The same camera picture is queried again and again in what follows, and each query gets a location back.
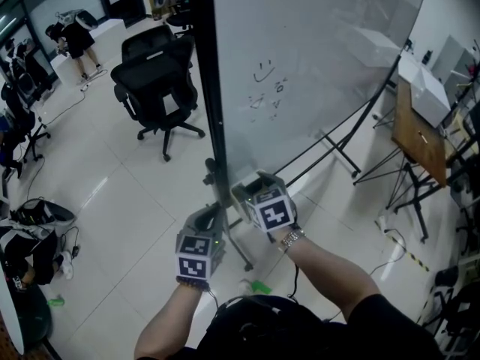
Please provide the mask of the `black swivel chair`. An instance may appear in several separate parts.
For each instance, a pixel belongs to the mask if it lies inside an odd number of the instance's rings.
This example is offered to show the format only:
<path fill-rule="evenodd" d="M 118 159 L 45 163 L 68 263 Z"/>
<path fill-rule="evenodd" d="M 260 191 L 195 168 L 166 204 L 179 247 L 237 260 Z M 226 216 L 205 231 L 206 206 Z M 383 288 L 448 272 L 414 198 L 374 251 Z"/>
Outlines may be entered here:
<path fill-rule="evenodd" d="M 23 162 L 27 162 L 29 152 L 31 152 L 34 161 L 40 160 L 44 156 L 36 151 L 37 141 L 44 137 L 47 139 L 51 137 L 47 131 L 47 126 L 40 117 L 36 118 L 35 113 L 23 104 L 14 85 L 5 82 L 0 95 L 6 103 L 7 111 L 11 114 L 12 131 L 19 136 L 21 143 L 28 140 Z"/>

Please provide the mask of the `yellow black floor tape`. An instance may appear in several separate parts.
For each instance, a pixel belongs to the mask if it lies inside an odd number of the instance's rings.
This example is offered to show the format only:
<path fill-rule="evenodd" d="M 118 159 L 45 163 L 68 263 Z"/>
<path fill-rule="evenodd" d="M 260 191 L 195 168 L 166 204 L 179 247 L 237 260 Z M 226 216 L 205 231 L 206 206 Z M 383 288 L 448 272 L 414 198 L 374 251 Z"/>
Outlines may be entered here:
<path fill-rule="evenodd" d="M 434 273 L 396 230 L 387 239 L 392 249 L 389 263 L 379 276 L 382 290 L 395 307 L 421 324 L 430 307 Z"/>

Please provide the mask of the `white rectangular case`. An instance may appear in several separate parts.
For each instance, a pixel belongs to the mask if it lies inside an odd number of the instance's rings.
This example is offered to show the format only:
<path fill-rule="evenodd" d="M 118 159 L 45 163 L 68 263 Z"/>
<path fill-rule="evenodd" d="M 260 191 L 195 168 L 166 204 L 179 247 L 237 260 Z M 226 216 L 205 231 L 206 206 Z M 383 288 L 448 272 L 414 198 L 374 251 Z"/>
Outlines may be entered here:
<path fill-rule="evenodd" d="M 450 111 L 443 84 L 429 70 L 420 67 L 410 88 L 412 108 L 429 125 L 438 128 Z"/>

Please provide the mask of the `black metal rolling stand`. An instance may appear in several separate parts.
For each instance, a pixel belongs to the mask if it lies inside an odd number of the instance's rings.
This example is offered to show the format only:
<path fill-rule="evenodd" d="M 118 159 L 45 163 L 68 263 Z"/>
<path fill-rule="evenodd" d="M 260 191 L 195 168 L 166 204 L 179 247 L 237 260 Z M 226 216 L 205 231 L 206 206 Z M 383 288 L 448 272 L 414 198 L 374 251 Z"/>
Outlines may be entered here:
<path fill-rule="evenodd" d="M 469 139 L 450 157 L 443 159 L 443 168 L 441 171 L 446 173 L 446 169 L 450 169 L 451 174 L 445 179 L 445 184 L 441 184 L 440 180 L 428 174 L 422 178 L 422 173 L 416 175 L 413 171 L 413 165 L 418 161 L 411 158 L 408 154 L 404 154 L 407 159 L 406 163 L 402 164 L 399 172 L 408 176 L 412 184 L 404 191 L 406 194 L 410 188 L 413 188 L 412 199 L 396 205 L 393 212 L 398 213 L 399 209 L 407 206 L 413 206 L 421 227 L 422 237 L 420 242 L 422 244 L 429 238 L 428 229 L 422 214 L 421 202 L 429 196 L 435 194 L 442 188 L 455 188 L 455 183 L 462 177 L 468 176 L 470 187 L 480 194 L 480 100 L 467 113 L 467 118 L 470 119 L 472 126 L 466 124 L 467 136 Z"/>

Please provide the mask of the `person's right forearm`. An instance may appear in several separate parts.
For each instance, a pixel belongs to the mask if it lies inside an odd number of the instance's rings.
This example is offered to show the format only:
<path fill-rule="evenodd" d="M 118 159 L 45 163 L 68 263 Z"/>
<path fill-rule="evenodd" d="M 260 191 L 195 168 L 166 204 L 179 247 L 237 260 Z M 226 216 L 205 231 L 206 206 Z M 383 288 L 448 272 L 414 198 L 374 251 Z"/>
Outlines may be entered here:
<path fill-rule="evenodd" d="M 336 305 L 345 320 L 364 299 L 380 289 L 361 267 L 303 237 L 286 250 L 316 290 Z"/>

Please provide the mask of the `person's black shirt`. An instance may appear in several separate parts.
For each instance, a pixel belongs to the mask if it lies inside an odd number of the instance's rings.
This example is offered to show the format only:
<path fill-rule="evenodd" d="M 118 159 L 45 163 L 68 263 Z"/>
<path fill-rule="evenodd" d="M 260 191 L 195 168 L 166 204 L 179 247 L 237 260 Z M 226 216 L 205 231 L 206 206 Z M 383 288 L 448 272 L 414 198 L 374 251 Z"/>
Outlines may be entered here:
<path fill-rule="evenodd" d="M 433 336 L 383 295 L 357 304 L 345 323 L 327 322 L 279 296 L 222 307 L 197 348 L 166 360 L 443 360 Z"/>

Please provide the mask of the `white bench counter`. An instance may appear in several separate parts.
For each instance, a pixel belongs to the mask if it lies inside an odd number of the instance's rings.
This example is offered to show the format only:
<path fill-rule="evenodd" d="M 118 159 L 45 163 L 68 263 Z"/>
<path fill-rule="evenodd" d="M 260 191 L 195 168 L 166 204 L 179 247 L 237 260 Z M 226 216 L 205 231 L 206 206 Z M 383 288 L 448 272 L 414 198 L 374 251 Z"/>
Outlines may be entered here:
<path fill-rule="evenodd" d="M 122 43 L 128 32 L 122 19 L 108 19 L 91 31 L 94 39 L 92 49 L 98 61 L 104 65 L 117 55 L 121 54 Z M 76 86 L 80 75 L 75 62 L 70 56 L 58 54 L 51 61 L 52 69 L 64 86 Z"/>

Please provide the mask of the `black mesh office chair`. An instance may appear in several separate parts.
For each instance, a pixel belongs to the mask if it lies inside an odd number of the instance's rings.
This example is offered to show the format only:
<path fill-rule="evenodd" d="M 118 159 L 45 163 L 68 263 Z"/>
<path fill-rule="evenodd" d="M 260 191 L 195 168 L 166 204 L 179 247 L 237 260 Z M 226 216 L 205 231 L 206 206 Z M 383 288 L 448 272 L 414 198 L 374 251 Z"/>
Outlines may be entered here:
<path fill-rule="evenodd" d="M 148 132 L 162 131 L 163 159 L 168 162 L 168 145 L 174 128 L 183 128 L 203 138 L 206 133 L 187 123 L 198 108 L 198 92 L 191 79 L 194 37 L 176 37 L 168 25 L 159 25 L 135 34 L 121 45 L 122 63 L 110 76 L 114 94 L 129 116 Z"/>

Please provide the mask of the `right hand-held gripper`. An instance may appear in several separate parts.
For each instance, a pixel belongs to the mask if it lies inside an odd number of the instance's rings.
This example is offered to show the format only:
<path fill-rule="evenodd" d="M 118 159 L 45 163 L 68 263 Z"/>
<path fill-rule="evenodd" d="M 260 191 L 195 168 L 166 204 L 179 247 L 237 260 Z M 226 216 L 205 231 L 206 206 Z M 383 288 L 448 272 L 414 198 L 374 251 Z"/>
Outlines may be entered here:
<path fill-rule="evenodd" d="M 262 187 L 269 191 L 262 193 L 241 192 L 241 205 L 245 220 L 264 233 L 271 233 L 295 222 L 293 203 L 282 178 L 259 171 Z"/>

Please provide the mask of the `white round table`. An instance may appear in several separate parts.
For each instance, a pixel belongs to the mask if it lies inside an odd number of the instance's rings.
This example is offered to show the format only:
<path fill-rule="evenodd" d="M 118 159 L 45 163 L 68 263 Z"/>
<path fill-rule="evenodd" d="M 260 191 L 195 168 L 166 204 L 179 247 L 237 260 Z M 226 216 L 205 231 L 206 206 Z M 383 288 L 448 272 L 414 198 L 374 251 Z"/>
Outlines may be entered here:
<path fill-rule="evenodd" d="M 9 289 L 5 262 L 0 254 L 0 314 L 4 320 L 7 333 L 16 351 L 23 356 L 26 353 L 24 331 L 14 304 L 12 293 Z"/>

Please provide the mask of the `whiteboard on black rolling stand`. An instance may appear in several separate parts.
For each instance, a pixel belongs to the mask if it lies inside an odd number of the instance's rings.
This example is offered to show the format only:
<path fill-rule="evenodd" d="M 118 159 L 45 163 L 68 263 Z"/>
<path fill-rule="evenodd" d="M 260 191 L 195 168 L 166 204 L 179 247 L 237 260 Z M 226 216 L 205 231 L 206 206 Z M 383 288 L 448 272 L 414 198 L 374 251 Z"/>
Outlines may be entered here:
<path fill-rule="evenodd" d="M 205 183 L 245 210 L 231 185 L 275 174 L 387 86 L 423 0 L 190 0 L 214 156 Z"/>

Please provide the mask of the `person's left forearm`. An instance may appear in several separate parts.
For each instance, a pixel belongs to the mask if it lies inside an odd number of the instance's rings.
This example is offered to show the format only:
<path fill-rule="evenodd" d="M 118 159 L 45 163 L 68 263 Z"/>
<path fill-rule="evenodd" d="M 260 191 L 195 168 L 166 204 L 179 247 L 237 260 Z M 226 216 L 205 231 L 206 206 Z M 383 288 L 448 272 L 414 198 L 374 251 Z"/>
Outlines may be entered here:
<path fill-rule="evenodd" d="M 167 360 L 188 341 L 195 311 L 209 285 L 204 280 L 178 277 L 178 286 L 166 304 L 142 330 L 135 346 L 134 360 Z"/>

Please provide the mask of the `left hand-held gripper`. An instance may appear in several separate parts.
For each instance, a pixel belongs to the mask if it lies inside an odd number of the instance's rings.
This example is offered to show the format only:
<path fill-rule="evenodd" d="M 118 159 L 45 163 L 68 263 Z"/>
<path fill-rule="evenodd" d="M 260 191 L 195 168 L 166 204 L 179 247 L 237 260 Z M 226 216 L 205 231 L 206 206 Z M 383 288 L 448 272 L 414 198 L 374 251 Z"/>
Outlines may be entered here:
<path fill-rule="evenodd" d="M 217 240 L 222 236 L 224 216 L 224 209 L 216 202 L 187 218 L 175 242 L 178 276 L 196 280 L 212 277 L 225 254 L 225 241 Z"/>

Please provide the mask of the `grey metal cabinet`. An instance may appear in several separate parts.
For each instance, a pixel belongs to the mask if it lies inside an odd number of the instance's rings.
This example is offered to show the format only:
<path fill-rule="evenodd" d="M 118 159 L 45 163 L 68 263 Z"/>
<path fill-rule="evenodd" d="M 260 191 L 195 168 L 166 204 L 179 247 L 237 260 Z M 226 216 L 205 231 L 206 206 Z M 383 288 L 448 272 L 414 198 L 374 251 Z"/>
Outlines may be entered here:
<path fill-rule="evenodd" d="M 431 68 L 431 72 L 443 84 L 451 76 L 463 75 L 468 77 L 468 67 L 473 64 L 474 58 L 475 53 L 472 48 L 465 47 L 449 35 Z"/>

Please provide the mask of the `silver metal wristwatch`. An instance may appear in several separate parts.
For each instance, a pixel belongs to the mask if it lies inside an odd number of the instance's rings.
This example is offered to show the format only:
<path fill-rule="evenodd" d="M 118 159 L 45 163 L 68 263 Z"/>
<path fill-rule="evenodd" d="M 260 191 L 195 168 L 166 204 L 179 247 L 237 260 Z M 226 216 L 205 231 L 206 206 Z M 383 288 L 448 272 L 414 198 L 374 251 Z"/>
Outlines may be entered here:
<path fill-rule="evenodd" d="M 305 237 L 305 233 L 302 229 L 291 229 L 283 238 L 280 239 L 279 249 L 283 252 L 287 252 L 294 243 Z"/>

